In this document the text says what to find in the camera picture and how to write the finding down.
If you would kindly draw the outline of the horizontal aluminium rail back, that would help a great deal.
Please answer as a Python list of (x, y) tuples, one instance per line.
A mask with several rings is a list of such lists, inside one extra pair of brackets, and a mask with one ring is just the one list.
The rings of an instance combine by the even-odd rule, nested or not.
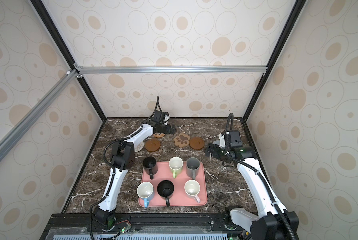
[(267, 66), (78, 67), (81, 74), (265, 73)]

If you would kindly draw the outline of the blue mug white inside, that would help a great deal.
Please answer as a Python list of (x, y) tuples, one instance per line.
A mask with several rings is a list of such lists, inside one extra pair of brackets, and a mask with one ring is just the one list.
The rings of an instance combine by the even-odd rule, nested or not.
[(154, 187), (150, 182), (143, 182), (137, 188), (137, 195), (142, 199), (142, 205), (148, 208), (150, 201), (154, 197)]

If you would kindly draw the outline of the black corner frame post right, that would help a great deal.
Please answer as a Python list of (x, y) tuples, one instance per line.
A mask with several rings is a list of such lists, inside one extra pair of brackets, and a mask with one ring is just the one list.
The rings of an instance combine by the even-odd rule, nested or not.
[(275, 67), (275, 64), (277, 63), (278, 58), (287, 42), (306, 2), (307, 2), (306, 0), (295, 1), (295, 4), (290, 12), (290, 15), (288, 16), (288, 18), (286, 20), (285, 26), (284, 26), (283, 30), (281, 31), (280, 37), (279, 37), (277, 43), (275, 44), (275, 48), (270, 56), (269, 62), (267, 64), (267, 70), (264, 73), (264, 75), (261, 77), (261, 79), (255, 89), (255, 92), (249, 102), (248, 108), (243, 116), (243, 123), (246, 123), (248, 121), (248, 118), (251, 115), (251, 113), (252, 113), (252, 111), (261, 95), (261, 92), (264, 89), (266, 82)]

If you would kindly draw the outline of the pink mug white inside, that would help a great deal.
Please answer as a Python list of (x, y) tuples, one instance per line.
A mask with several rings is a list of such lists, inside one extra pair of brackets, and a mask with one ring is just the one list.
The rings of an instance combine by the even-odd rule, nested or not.
[(201, 190), (200, 184), (196, 180), (188, 180), (184, 186), (185, 192), (190, 199), (194, 199), (200, 203), (199, 193)]

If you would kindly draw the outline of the cork paw print coaster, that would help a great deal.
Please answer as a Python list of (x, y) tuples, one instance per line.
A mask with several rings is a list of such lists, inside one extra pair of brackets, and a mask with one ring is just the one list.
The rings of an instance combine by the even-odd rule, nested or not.
[(190, 144), (190, 139), (190, 136), (180, 133), (178, 136), (174, 137), (174, 144), (179, 148), (183, 148)]

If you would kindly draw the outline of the white grey round coaster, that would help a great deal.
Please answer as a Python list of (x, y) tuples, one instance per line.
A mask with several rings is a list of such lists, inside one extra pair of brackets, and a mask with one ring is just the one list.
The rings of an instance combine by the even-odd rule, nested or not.
[(144, 142), (141, 142), (140, 144), (136, 145), (134, 150), (135, 152), (139, 152), (144, 148)]

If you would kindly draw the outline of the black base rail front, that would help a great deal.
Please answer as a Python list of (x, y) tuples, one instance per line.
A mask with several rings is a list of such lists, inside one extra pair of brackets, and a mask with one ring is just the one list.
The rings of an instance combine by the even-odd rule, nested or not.
[(277, 215), (244, 227), (226, 213), (115, 214), (110, 227), (90, 214), (52, 215), (42, 240), (288, 240)]

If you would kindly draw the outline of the brown wooden round coaster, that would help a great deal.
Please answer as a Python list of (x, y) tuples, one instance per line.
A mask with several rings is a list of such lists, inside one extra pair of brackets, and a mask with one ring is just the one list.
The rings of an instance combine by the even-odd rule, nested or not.
[(200, 137), (193, 137), (189, 141), (190, 147), (194, 150), (201, 150), (205, 146), (204, 139)]

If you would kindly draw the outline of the green mug white inside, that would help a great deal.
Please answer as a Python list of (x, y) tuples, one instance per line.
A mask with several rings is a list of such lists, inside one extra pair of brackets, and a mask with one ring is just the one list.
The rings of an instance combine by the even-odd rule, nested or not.
[(172, 177), (174, 179), (182, 172), (184, 166), (184, 161), (179, 157), (173, 157), (169, 160), (169, 168), (172, 172)]

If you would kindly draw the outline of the black mug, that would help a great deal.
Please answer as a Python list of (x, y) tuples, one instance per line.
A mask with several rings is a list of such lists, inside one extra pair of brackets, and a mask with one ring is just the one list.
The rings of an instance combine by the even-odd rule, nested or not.
[(169, 180), (161, 181), (157, 186), (157, 193), (165, 200), (167, 207), (170, 206), (170, 198), (174, 192), (174, 184)]
[(147, 157), (143, 160), (142, 164), (146, 174), (150, 177), (151, 180), (153, 180), (154, 175), (158, 172), (156, 159), (154, 157)]

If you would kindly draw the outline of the black corner frame post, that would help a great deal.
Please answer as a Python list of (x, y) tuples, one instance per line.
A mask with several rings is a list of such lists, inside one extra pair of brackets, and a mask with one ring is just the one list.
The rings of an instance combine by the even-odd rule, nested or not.
[(77, 80), (78, 80), (80, 86), (82, 87), (83, 91), (87, 95), (88, 99), (90, 100), (93, 108), (95, 109), (96, 113), (99, 115), (102, 122), (105, 122), (107, 117), (105, 116), (98, 101), (96, 100), (86, 79), (82, 76), (82, 74), (77, 69), (77, 66), (75, 65), (76, 64), (75, 59), (73, 58), (65, 41), (63, 40), (62, 36), (60, 35), (60, 32), (58, 31), (54, 21), (51, 19), (51, 16), (49, 15), (48, 11), (46, 10), (45, 5), (43, 4), (42, 1), (38, 1), (38, 0), (31, 0), (30, 2), (33, 5), (37, 14), (39, 15), (41, 21), (43, 22), (43, 24), (44, 24), (45, 28), (47, 29), (48, 33), (50, 34), (51, 38), (55, 42), (58, 50), (62, 54), (67, 65), (70, 67), (70, 69), (76, 70), (77, 73), (79, 74), (79, 76), (77, 77)]
[(248, 108), (243, 116), (243, 123), (246, 123), (248, 121), (248, 118), (251, 115), (251, 113), (252, 113), (252, 111), (261, 95), (261, 92), (264, 89), (266, 82), (275, 67), (275, 64), (277, 63), (278, 58), (287, 42), (306, 2), (307, 2), (306, 0), (295, 1), (295, 4), (290, 12), (290, 15), (288, 16), (288, 18), (286, 20), (285, 26), (284, 26), (283, 30), (281, 31), (280, 37), (279, 37), (277, 43), (275, 44), (275, 48), (270, 56), (269, 62), (267, 64), (267, 70), (264, 73), (264, 75), (261, 77), (261, 79), (255, 89), (255, 92), (249, 102)]

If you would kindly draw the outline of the black mug front centre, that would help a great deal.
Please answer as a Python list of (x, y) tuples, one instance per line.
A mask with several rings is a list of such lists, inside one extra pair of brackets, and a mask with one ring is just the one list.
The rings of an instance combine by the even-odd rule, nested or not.
[(161, 181), (157, 186), (157, 193), (165, 200), (167, 207), (170, 206), (170, 198), (174, 192), (174, 184), (169, 180)]

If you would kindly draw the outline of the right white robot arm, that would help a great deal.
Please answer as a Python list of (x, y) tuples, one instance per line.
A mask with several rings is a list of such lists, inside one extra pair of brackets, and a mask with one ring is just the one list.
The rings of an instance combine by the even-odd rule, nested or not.
[(297, 240), (299, 218), (289, 212), (276, 196), (261, 170), (255, 151), (244, 145), (220, 148), (209, 144), (205, 156), (233, 163), (245, 179), (255, 201), (258, 213), (252, 214), (242, 207), (227, 208), (228, 224), (246, 230), (253, 240)]

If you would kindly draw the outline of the black corner frame post left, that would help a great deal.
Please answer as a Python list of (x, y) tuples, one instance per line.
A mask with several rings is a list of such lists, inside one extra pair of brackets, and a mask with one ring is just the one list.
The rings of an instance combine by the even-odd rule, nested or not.
[(82, 87), (83, 91), (87, 95), (88, 99), (90, 100), (93, 108), (95, 109), (96, 113), (99, 115), (102, 122), (105, 122), (107, 117), (105, 116), (98, 101), (96, 100), (86, 79), (82, 76), (82, 74), (77, 69), (77, 66), (75, 65), (76, 64), (75, 59), (73, 58), (65, 41), (63, 40), (62, 36), (60, 35), (60, 32), (58, 31), (54, 21), (51, 19), (51, 16), (49, 15), (48, 11), (46, 10), (45, 5), (43, 4), (42, 1), (38, 1), (38, 0), (31, 0), (30, 2), (33, 5), (37, 14), (39, 15), (41, 21), (43, 22), (43, 24), (44, 24), (45, 28), (47, 29), (48, 33), (50, 34), (51, 38), (55, 42), (58, 50), (62, 54), (67, 65), (70, 67), (70, 69), (76, 70), (77, 73), (79, 74), (79, 76), (77, 77), (77, 80), (78, 80), (80, 86)]

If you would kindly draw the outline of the black mug back left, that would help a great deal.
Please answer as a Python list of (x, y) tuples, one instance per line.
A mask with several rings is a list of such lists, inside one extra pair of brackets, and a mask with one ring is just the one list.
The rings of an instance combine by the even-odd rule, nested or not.
[(151, 180), (153, 180), (154, 175), (158, 172), (156, 159), (154, 157), (147, 157), (143, 160), (142, 164), (146, 174), (150, 177)]

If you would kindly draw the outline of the grey mug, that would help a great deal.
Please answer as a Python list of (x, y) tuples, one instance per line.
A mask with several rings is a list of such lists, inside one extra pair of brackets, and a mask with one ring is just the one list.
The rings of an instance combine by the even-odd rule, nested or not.
[(201, 162), (199, 159), (191, 157), (186, 161), (186, 174), (188, 177), (196, 180), (196, 176), (199, 173)]

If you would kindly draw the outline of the woven rattan coaster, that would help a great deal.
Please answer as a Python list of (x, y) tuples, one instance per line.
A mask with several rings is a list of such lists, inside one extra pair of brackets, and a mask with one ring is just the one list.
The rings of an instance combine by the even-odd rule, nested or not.
[(155, 133), (155, 134), (153, 134), (153, 136), (154, 136), (155, 138), (162, 138), (162, 137), (165, 136), (165, 134), (163, 134), (163, 133)]

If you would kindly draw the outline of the diagonal aluminium rail left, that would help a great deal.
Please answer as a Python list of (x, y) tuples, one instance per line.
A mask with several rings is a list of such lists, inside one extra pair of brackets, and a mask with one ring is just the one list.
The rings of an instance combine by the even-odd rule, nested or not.
[(17, 144), (28, 129), (43, 115), (72, 79), (77, 71), (70, 70), (53, 88), (14, 126), (0, 141), (0, 162)]

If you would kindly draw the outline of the small brown wooden coaster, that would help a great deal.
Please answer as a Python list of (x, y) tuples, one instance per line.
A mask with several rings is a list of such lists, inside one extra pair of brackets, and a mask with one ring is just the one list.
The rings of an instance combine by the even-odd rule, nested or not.
[(160, 146), (161, 146), (161, 143), (157, 139), (151, 139), (151, 140), (146, 141), (146, 143), (145, 143), (145, 149), (148, 152), (156, 152), (157, 150), (160, 149)]

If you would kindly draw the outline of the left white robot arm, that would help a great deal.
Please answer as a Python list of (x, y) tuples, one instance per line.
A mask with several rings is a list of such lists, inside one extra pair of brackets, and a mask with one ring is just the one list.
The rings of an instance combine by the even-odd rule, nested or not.
[(103, 151), (103, 160), (110, 167), (110, 176), (102, 199), (90, 207), (90, 217), (109, 227), (123, 180), (135, 163), (135, 146), (153, 134), (174, 135), (176, 126), (171, 124), (143, 123), (130, 135), (109, 143)]

